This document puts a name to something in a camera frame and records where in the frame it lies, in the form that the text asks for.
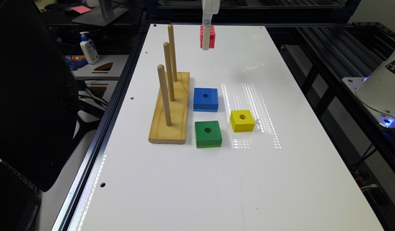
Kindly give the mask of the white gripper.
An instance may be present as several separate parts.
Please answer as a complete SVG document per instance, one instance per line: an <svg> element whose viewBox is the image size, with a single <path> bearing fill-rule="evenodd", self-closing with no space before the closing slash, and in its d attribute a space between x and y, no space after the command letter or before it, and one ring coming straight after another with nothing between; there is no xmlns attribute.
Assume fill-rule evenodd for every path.
<svg viewBox="0 0 395 231"><path fill-rule="evenodd" d="M210 47L210 32L212 25L212 14L218 14L221 0L202 0L203 10L203 39L202 49L208 51Z"/></svg>

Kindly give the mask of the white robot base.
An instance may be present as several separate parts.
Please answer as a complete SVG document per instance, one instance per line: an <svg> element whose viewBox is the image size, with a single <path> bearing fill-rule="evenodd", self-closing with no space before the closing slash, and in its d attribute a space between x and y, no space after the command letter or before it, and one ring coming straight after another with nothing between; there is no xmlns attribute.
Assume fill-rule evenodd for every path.
<svg viewBox="0 0 395 231"><path fill-rule="evenodd" d="M342 82L381 127L395 129L395 50L368 77Z"/></svg>

